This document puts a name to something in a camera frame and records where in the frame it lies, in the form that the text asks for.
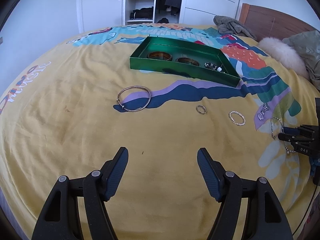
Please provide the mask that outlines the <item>yellow dinosaur bedspread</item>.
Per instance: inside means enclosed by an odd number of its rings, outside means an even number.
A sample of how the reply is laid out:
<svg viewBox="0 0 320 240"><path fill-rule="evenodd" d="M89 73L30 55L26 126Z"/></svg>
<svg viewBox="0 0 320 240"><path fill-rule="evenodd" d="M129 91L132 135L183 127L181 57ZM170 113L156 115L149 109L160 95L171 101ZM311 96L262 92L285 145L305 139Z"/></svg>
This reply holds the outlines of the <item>yellow dinosaur bedspread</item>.
<svg viewBox="0 0 320 240"><path fill-rule="evenodd" d="M177 75L131 70L129 58L148 36L220 49L240 75L236 87ZM116 102L129 86L151 101L138 112ZM287 215L299 223L319 193L307 156L287 153L281 125L317 124L319 91L246 37L208 26L141 24L82 34L29 65L1 97L1 207L23 239L57 178L99 169L124 146L129 162L106 204L120 239L205 239L219 204L196 161L206 148L225 169L266 177ZM260 121L263 103L270 112ZM240 112L244 126L228 117Z"/></svg>

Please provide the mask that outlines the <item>small amber bangle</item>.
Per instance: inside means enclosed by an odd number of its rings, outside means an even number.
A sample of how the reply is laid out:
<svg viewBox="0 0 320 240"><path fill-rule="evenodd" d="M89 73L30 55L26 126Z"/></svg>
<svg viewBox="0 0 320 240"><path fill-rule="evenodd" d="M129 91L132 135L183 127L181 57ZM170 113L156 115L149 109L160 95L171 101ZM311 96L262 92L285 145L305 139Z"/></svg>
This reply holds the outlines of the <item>small amber bangle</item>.
<svg viewBox="0 0 320 240"><path fill-rule="evenodd" d="M188 58L188 57L179 57L175 60L178 63L183 63L183 64L189 64L191 66L200 66L200 63L194 59Z"/></svg>

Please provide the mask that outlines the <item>thin gold bangle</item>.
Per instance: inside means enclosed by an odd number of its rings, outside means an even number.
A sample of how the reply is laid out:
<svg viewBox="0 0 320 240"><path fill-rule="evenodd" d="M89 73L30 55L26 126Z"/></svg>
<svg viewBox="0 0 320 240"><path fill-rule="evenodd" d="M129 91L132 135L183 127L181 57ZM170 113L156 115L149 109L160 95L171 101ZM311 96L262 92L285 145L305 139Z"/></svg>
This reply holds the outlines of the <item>thin gold bangle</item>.
<svg viewBox="0 0 320 240"><path fill-rule="evenodd" d="M124 100L122 100L121 98L122 94L132 89L139 90L139 92L131 93ZM129 86L122 89L117 95L116 102L120 106L120 108L125 112L138 112L148 107L151 101L151 98L152 98L151 90L149 90L147 87L144 87L144 86L134 85L134 86ZM127 108L128 103L132 103L136 100L143 100L144 105L141 105L136 108Z"/></svg>

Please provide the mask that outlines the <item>white open wardrobe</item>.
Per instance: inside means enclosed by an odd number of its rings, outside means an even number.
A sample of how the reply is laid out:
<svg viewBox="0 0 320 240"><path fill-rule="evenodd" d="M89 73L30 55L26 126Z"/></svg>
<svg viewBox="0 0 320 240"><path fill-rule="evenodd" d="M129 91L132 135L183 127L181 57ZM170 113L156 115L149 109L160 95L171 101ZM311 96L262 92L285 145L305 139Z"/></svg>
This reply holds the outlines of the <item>white open wardrobe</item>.
<svg viewBox="0 0 320 240"><path fill-rule="evenodd" d="M160 0L123 0L122 24L157 23L162 18L169 23L212 25L215 16L236 18L240 0L179 0L180 7L164 9Z"/></svg>

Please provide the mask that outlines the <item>black folded clothes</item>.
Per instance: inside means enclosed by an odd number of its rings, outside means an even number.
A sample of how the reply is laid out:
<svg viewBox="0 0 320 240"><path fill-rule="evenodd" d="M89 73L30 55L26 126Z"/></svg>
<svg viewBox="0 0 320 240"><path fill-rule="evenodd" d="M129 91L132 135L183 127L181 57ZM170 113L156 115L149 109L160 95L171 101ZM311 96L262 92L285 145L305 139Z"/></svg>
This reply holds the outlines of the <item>black folded clothes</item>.
<svg viewBox="0 0 320 240"><path fill-rule="evenodd" d="M135 9L130 12L131 20L138 20L138 19L151 20L152 18L153 18L153 7Z"/></svg>

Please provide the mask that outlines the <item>twisted silver bangle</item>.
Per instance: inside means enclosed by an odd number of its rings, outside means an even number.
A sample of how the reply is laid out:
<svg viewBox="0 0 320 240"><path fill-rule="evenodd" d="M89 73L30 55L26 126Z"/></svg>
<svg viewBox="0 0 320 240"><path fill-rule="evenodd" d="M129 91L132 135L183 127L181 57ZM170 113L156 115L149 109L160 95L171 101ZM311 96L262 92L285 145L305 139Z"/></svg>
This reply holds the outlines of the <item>twisted silver bangle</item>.
<svg viewBox="0 0 320 240"><path fill-rule="evenodd" d="M230 111L228 117L236 126L244 126L246 123L245 117L240 112Z"/></svg>

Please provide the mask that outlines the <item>olive green jacket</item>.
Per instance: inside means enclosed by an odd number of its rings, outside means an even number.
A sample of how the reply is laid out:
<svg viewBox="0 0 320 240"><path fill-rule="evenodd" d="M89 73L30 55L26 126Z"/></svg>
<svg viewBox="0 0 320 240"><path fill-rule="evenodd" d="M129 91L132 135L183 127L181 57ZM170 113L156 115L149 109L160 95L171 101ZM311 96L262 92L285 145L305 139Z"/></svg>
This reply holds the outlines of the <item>olive green jacket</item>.
<svg viewBox="0 0 320 240"><path fill-rule="evenodd" d="M302 58L309 80L319 90L319 31L302 32L282 41Z"/></svg>

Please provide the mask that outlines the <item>large amber bangle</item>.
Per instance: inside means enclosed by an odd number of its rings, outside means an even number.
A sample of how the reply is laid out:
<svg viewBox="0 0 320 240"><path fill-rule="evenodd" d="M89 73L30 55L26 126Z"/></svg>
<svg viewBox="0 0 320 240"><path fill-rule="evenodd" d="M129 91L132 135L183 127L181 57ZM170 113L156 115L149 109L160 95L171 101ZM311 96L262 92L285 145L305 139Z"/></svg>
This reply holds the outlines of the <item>large amber bangle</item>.
<svg viewBox="0 0 320 240"><path fill-rule="evenodd" d="M172 55L164 51L150 52L148 53L147 58L152 60L172 61Z"/></svg>

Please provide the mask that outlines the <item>green jewelry box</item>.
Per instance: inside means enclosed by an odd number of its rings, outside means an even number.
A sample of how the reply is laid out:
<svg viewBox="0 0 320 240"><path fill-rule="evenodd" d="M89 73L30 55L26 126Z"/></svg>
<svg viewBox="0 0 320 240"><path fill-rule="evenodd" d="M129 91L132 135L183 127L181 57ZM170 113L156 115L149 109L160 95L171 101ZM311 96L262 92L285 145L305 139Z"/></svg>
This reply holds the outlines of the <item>green jewelry box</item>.
<svg viewBox="0 0 320 240"><path fill-rule="evenodd" d="M148 59L148 53L153 51L171 54L172 61ZM175 60L179 57L194 59L200 66L178 63ZM240 81L239 74L221 50L164 37L147 37L131 54L130 68L212 81L231 87L236 87Z"/></svg>

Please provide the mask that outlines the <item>white door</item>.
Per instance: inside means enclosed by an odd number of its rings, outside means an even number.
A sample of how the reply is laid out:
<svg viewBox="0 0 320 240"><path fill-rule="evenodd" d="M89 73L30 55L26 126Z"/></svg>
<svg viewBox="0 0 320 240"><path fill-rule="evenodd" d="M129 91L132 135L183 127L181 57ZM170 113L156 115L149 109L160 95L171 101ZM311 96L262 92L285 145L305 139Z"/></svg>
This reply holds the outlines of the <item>white door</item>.
<svg viewBox="0 0 320 240"><path fill-rule="evenodd" d="M76 0L80 33L121 25L122 0Z"/></svg>

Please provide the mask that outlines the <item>white fluffy pillow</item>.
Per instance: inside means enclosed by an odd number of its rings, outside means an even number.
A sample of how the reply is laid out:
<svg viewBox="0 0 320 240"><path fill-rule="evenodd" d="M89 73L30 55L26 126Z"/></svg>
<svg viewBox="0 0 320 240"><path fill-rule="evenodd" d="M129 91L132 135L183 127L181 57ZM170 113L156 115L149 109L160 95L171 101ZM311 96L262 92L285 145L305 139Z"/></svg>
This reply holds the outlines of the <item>white fluffy pillow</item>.
<svg viewBox="0 0 320 240"><path fill-rule="evenodd" d="M304 61L291 46L277 38L265 37L259 41L257 47L280 62L286 69L294 70L297 75L310 80Z"/></svg>

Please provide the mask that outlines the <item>grey crumpled blanket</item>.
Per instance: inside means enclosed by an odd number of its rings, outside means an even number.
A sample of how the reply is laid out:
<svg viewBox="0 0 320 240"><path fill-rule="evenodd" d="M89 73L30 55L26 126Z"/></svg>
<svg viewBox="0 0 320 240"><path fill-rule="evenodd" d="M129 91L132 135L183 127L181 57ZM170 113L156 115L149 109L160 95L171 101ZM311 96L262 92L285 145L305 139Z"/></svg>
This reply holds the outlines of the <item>grey crumpled blanket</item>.
<svg viewBox="0 0 320 240"><path fill-rule="evenodd" d="M214 16L214 24L217 26L217 31L220 34L234 34L243 37L249 37L257 41L255 34L244 24L234 18L228 16Z"/></svg>

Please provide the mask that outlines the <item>brown wooden headboard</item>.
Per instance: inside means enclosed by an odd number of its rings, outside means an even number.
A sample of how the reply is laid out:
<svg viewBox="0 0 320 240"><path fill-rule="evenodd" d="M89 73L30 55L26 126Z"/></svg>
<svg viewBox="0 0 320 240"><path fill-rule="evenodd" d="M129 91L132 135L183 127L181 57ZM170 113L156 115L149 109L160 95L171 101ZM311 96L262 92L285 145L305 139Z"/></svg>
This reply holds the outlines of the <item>brown wooden headboard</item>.
<svg viewBox="0 0 320 240"><path fill-rule="evenodd" d="M239 21L252 31L257 41L265 37L282 40L292 35L316 30L286 13L247 3L242 4Z"/></svg>

